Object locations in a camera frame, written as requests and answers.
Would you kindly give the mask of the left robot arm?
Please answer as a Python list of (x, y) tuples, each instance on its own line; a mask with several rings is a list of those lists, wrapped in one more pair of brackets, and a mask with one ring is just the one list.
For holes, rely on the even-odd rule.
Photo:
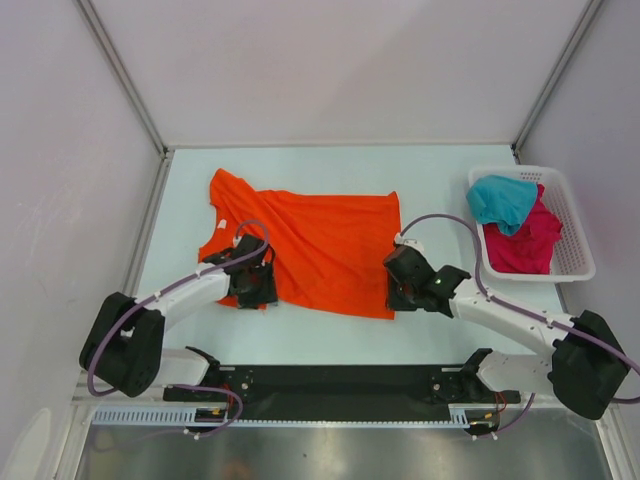
[(275, 259), (267, 241), (245, 234), (205, 257), (193, 273), (144, 298), (107, 296), (79, 356), (88, 392), (135, 398), (152, 387), (185, 387), (199, 399), (214, 397), (221, 387), (216, 360), (198, 348), (167, 347), (165, 334), (225, 299), (239, 309), (277, 302)]

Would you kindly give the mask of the left rear frame post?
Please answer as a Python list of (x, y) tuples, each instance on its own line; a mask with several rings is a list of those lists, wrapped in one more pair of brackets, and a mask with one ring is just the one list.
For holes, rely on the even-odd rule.
[(114, 75), (121, 92), (129, 103), (134, 116), (140, 123), (146, 137), (160, 158), (165, 158), (168, 147), (165, 145), (149, 110), (136, 87), (111, 35), (106, 29), (99, 12), (90, 0), (74, 0), (74, 6), (103, 55), (109, 69)]

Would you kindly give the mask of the magenta t-shirt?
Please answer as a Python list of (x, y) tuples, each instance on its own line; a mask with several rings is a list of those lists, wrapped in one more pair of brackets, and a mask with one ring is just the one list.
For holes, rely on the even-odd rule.
[(490, 266), (499, 273), (549, 275), (554, 247), (562, 239), (563, 224), (542, 202), (545, 187), (537, 185), (536, 202), (522, 227), (513, 235), (497, 225), (483, 227)]

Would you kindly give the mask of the frame post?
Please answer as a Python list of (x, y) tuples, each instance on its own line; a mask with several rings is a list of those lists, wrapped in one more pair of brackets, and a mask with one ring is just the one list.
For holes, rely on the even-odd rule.
[(518, 129), (517, 134), (511, 143), (511, 152), (516, 161), (519, 161), (521, 151), (526, 144), (526, 141), (539, 122), (547, 104), (561, 83), (564, 74), (568, 71), (574, 57), (586, 41), (590, 30), (607, 4), (608, 1), (605, 0), (589, 0), (586, 2), (584, 8), (579, 14), (578, 19), (572, 27), (567, 40), (564, 42), (557, 59), (554, 61), (549, 74), (546, 76), (541, 90), (536, 96), (524, 122)]
[(111, 35), (106, 29), (99, 12), (90, 0), (74, 0), (74, 6), (103, 55), (109, 69), (114, 75), (121, 92), (129, 103), (134, 116), (140, 123), (146, 137), (160, 158), (165, 158), (168, 147), (165, 145), (149, 110), (136, 87)]

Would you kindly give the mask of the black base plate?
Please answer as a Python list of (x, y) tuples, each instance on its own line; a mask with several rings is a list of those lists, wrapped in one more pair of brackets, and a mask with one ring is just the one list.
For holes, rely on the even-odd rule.
[(202, 384), (239, 395), (250, 420), (436, 420), (452, 405), (521, 401), (460, 365), (220, 366)]

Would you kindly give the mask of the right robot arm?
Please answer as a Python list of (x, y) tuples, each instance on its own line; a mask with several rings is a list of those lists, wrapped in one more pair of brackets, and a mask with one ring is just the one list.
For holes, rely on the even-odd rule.
[(527, 348), (525, 354), (488, 349), (473, 355), (461, 376), (463, 393), (484, 401), (495, 391), (552, 395), (573, 413), (599, 420), (627, 377), (631, 362), (606, 320), (535, 311), (479, 286), (450, 265), (434, 270), (416, 248), (399, 245), (384, 262), (390, 290), (413, 310), (481, 325)]

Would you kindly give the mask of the teal t-shirt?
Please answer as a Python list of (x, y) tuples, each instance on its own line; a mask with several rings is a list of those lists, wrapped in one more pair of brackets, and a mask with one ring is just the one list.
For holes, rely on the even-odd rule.
[(524, 225), (538, 198), (536, 183), (499, 175), (475, 181), (466, 194), (471, 214), (481, 225), (495, 225), (513, 236)]

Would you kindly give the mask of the white plastic basket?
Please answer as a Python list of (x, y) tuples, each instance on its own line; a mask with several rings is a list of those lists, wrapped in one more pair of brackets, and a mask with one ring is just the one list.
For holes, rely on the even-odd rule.
[(496, 270), (489, 260), (483, 226), (476, 224), (482, 248), (484, 270), (494, 278), (519, 282), (571, 283), (590, 280), (596, 273), (593, 256), (582, 227), (569, 184), (564, 175), (548, 167), (530, 165), (484, 166), (469, 171), (468, 182), (472, 186), (488, 175), (498, 175), (516, 180), (541, 184), (545, 191), (542, 203), (563, 224), (562, 238), (555, 243), (549, 274), (503, 273)]

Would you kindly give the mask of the orange t-shirt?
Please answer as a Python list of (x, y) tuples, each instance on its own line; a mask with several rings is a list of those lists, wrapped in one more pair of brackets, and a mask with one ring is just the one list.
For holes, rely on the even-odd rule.
[(267, 234), (278, 297), (334, 314), (392, 320), (385, 257), (401, 229), (397, 193), (304, 195), (256, 190), (219, 169), (209, 186), (217, 225), (198, 258), (231, 246), (238, 229)]

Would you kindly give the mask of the right rear frame post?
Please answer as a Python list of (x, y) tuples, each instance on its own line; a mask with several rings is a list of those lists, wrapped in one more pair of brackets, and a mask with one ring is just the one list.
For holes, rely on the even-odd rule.
[(574, 57), (586, 41), (590, 30), (607, 4), (608, 1), (605, 0), (589, 0), (586, 2), (584, 8), (579, 14), (578, 19), (572, 27), (567, 40), (564, 42), (557, 59), (554, 61), (549, 74), (546, 76), (541, 90), (536, 96), (524, 122), (518, 129), (517, 134), (511, 143), (511, 152), (516, 161), (519, 161), (521, 151), (526, 144), (526, 141), (539, 122), (547, 104), (561, 83), (564, 74), (568, 71)]

